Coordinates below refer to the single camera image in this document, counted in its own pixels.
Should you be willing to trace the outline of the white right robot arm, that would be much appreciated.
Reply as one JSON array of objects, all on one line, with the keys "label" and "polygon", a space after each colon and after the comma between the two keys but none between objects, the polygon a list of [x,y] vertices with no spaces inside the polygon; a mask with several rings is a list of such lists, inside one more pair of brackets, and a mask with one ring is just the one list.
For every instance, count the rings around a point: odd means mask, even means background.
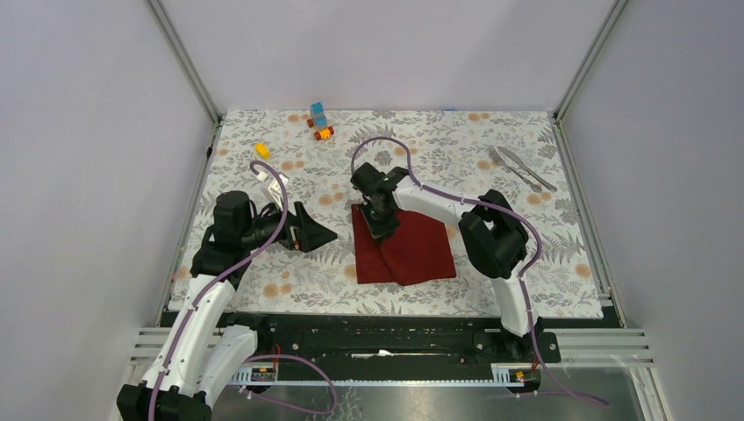
[{"label": "white right robot arm", "polygon": [[353,171],[351,183],[362,195],[361,215],[371,238],[379,244],[404,229],[404,211],[454,225],[461,234],[470,264],[491,279],[501,310],[504,352],[524,361],[538,349],[535,326],[539,317],[521,280],[526,269],[526,221],[490,190],[470,198],[415,179],[405,168],[385,174],[369,163]]}]

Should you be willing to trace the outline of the red cloth napkin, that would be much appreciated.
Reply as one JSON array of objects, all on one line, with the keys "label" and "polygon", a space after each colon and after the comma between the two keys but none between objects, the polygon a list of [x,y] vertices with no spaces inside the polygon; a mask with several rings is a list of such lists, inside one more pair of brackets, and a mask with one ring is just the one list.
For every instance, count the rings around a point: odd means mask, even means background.
[{"label": "red cloth napkin", "polygon": [[444,224],[417,212],[398,210],[401,225],[384,240],[373,239],[360,206],[351,207],[354,257],[360,284],[411,286],[456,277]]}]

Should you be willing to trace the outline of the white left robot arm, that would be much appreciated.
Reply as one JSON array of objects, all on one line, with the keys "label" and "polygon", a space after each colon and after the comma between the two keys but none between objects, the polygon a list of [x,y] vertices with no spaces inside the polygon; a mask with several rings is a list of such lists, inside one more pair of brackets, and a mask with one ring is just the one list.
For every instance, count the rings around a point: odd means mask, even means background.
[{"label": "white left robot arm", "polygon": [[207,350],[225,307],[252,259],[273,244],[308,253],[338,238],[300,202],[279,203],[260,214],[243,191],[220,194],[192,260],[193,284],[153,364],[136,385],[126,384],[116,405],[124,420],[209,420],[219,394],[246,360],[269,355],[272,338],[258,319],[226,328]]}]

